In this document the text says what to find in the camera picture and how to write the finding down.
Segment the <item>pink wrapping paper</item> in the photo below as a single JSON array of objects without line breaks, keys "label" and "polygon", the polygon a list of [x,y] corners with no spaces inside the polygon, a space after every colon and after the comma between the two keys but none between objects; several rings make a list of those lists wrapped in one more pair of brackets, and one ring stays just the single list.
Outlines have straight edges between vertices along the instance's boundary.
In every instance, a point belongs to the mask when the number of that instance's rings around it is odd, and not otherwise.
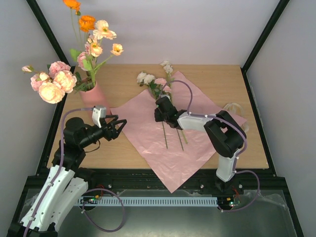
[{"label": "pink wrapping paper", "polygon": [[119,81],[119,96],[132,93],[132,98],[111,111],[127,120],[123,133],[173,193],[216,152],[205,131],[185,130],[185,138],[179,138],[179,133],[165,122],[155,122],[155,100],[137,81],[136,75]]}]

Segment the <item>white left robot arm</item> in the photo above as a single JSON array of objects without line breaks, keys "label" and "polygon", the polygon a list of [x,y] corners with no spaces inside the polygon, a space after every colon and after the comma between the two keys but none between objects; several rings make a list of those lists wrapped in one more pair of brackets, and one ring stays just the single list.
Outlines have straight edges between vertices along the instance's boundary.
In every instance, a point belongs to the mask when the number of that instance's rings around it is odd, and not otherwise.
[{"label": "white left robot arm", "polygon": [[62,138],[47,179],[30,210],[19,223],[11,223],[9,237],[56,237],[79,198],[88,193],[94,171],[82,168],[85,148],[104,138],[118,138],[126,125],[117,115],[93,115],[94,125],[73,117],[62,121]]}]

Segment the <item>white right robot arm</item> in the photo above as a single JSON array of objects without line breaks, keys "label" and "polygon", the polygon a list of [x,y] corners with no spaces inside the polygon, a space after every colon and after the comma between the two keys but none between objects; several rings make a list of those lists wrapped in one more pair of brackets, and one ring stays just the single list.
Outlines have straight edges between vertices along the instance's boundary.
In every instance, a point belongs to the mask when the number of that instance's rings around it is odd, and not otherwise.
[{"label": "white right robot arm", "polygon": [[177,110],[167,96],[156,100],[155,121],[166,122],[177,130],[206,132],[215,151],[219,154],[216,170],[216,190],[227,193],[232,187],[231,179],[236,174],[236,162],[247,148],[246,133],[233,117],[224,110],[214,115],[193,114],[186,110]]}]

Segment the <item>pale peach poppy stem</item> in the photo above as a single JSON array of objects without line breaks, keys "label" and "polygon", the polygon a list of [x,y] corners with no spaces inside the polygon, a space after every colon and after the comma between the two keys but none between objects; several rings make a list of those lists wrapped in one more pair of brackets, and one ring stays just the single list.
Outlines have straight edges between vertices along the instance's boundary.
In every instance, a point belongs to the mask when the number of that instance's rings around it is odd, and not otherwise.
[{"label": "pale peach poppy stem", "polygon": [[86,33],[84,51],[77,57],[78,65],[86,71],[87,79],[85,86],[88,90],[96,86],[96,74],[106,62],[113,56],[120,56],[123,53],[123,46],[114,43],[110,50],[111,55],[100,61],[98,58],[103,54],[103,40],[114,40],[117,34],[110,30],[106,20],[96,20],[92,16],[82,16],[79,19],[80,30]]}]

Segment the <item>white rose stem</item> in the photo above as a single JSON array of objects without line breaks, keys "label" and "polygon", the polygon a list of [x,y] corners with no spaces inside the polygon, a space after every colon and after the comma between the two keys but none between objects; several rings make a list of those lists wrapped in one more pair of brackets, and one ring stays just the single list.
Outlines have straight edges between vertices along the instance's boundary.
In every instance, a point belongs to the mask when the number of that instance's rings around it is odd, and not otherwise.
[{"label": "white rose stem", "polygon": [[145,72],[141,72],[136,77],[136,81],[139,86],[147,86],[150,92],[150,95],[157,100],[157,93],[154,92],[156,85],[154,84],[155,79],[157,79],[154,75],[147,74]]}]

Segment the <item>pink cylindrical vase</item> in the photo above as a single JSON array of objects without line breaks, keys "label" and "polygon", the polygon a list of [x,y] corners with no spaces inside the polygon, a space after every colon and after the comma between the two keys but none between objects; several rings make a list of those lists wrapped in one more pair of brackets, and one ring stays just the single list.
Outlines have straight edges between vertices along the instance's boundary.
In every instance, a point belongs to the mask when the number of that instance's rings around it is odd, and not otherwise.
[{"label": "pink cylindrical vase", "polygon": [[86,107],[104,106],[106,107],[106,115],[111,115],[109,101],[101,85],[97,82],[96,85],[88,91],[79,91],[80,97]]}]

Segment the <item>pink carnation stem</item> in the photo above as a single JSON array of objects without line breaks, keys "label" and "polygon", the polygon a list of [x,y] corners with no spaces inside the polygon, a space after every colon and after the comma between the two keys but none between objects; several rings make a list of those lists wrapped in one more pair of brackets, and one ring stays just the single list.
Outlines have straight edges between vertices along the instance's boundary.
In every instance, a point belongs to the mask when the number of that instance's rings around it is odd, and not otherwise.
[{"label": "pink carnation stem", "polygon": [[67,65],[66,63],[62,61],[56,61],[52,63],[49,67],[49,76],[51,78],[55,78],[55,76],[60,72],[60,71],[70,71],[71,67]]}]

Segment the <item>pink double rose stem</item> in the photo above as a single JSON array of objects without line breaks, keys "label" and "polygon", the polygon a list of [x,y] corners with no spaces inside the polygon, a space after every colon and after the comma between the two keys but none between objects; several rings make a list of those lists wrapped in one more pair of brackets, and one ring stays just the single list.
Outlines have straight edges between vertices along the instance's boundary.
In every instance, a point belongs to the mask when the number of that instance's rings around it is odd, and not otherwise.
[{"label": "pink double rose stem", "polygon": [[[157,99],[159,98],[160,94],[168,95],[170,97],[170,99],[171,99],[171,87],[169,85],[166,85],[167,84],[167,80],[166,79],[163,79],[163,78],[155,79],[154,84],[156,85],[156,88],[154,89],[154,92],[157,93]],[[165,147],[168,149],[167,135],[166,135],[165,126],[164,126],[163,121],[161,122],[161,125],[162,125],[162,129],[163,129]]]}]

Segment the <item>peach rose stem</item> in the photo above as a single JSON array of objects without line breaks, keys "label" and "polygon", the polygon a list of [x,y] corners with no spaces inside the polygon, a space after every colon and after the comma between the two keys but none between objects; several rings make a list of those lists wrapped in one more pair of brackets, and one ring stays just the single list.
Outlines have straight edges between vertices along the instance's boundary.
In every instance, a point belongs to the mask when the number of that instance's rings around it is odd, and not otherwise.
[{"label": "peach rose stem", "polygon": [[39,96],[43,101],[57,104],[63,97],[71,93],[76,86],[77,78],[70,71],[63,70],[56,74],[54,79],[44,80],[39,86]]}]

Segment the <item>cream ribbon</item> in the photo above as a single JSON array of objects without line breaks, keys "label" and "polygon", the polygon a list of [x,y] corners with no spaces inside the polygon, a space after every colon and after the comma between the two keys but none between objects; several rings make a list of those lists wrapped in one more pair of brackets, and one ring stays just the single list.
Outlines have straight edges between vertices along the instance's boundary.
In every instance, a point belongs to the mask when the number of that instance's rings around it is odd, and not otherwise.
[{"label": "cream ribbon", "polygon": [[[241,117],[244,117],[244,109],[243,107],[238,103],[227,103],[224,107],[224,110],[227,110],[228,112],[232,112],[233,114],[239,115]],[[249,124],[247,121],[245,121],[241,128],[245,133],[249,131]]]}]

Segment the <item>orange poppy stem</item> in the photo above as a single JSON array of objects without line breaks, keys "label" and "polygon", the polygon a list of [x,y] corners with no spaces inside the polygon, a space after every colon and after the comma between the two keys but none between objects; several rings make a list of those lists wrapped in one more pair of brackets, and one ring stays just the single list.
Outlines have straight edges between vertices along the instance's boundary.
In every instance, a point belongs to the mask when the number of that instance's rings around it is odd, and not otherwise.
[{"label": "orange poppy stem", "polygon": [[81,15],[80,5],[77,0],[63,0],[63,3],[70,9],[72,28],[78,43],[77,49],[71,48],[70,55],[77,66],[85,72],[81,76],[76,72],[77,91],[89,91],[96,85],[95,67],[97,59],[92,55],[91,44],[94,43],[91,31],[94,30],[95,18],[89,15]]}]

